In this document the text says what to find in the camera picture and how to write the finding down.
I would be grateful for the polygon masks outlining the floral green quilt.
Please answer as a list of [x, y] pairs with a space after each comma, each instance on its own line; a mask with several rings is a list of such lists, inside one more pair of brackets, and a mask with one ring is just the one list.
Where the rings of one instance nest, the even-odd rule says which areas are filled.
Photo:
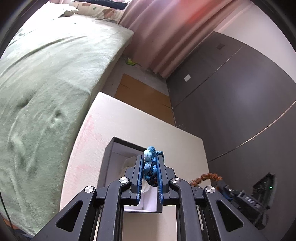
[[28, 34], [37, 27], [43, 27], [46, 23], [53, 21], [59, 17], [72, 16], [77, 14], [79, 10], [69, 4], [56, 4], [47, 2], [38, 9], [17, 31], [8, 46], [15, 41]]

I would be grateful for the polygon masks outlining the black jewelry box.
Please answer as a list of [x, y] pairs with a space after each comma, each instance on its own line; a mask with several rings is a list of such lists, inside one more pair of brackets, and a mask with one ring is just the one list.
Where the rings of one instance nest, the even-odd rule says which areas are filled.
[[[98, 188], [108, 186], [124, 176], [125, 171], [134, 167], [138, 155], [144, 153], [144, 148], [117, 137], [113, 137], [105, 148], [100, 174], [98, 178]], [[133, 213], [161, 213], [163, 206], [158, 198], [158, 189], [148, 185], [147, 181], [142, 181], [141, 199], [137, 206], [124, 206], [125, 212]]]

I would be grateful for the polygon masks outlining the pink curtain right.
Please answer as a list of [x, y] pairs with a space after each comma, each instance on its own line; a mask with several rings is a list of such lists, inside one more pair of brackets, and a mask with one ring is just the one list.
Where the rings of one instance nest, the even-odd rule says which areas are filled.
[[119, 22], [134, 32], [125, 55], [167, 78], [238, 4], [239, 1], [132, 1]]

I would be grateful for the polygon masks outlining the green bed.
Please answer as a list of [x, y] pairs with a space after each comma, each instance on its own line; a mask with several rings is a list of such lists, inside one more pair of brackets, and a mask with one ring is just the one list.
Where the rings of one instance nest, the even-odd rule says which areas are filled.
[[74, 14], [37, 27], [1, 57], [1, 214], [35, 235], [58, 211], [85, 116], [133, 31]]

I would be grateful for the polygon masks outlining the white wall outlet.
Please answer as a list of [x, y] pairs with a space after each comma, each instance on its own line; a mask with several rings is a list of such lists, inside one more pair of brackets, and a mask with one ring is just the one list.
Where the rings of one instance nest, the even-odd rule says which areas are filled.
[[187, 82], [188, 80], [191, 79], [191, 76], [188, 74], [185, 78], [184, 78], [184, 81]]

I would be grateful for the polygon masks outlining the floral pillow by window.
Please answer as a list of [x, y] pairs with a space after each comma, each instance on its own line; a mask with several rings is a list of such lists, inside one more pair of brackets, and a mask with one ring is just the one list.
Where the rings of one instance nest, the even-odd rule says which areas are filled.
[[78, 15], [89, 16], [100, 20], [110, 20], [116, 23], [119, 23], [126, 9], [126, 7], [121, 10], [79, 1], [72, 1], [69, 5], [78, 9]]

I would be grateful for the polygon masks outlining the cardboard sheet on floor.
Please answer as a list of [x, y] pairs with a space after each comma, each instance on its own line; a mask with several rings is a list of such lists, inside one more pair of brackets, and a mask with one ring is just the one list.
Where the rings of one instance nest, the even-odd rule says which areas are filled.
[[122, 76], [115, 98], [166, 123], [175, 124], [170, 98], [127, 74]]

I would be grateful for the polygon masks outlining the green item on floor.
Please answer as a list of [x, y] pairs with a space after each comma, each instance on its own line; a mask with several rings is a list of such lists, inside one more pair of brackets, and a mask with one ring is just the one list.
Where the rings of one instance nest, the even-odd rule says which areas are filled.
[[137, 62], [134, 62], [131, 58], [127, 58], [126, 64], [130, 65], [130, 66], [135, 66], [135, 65], [137, 65]]

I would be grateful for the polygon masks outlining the dark grey wardrobe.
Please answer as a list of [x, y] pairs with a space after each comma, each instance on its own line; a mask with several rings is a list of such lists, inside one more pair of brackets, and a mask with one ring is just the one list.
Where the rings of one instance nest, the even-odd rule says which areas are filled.
[[203, 140], [209, 170], [252, 190], [277, 187], [268, 240], [292, 240], [295, 221], [295, 82], [252, 47], [212, 32], [167, 81], [176, 126]]

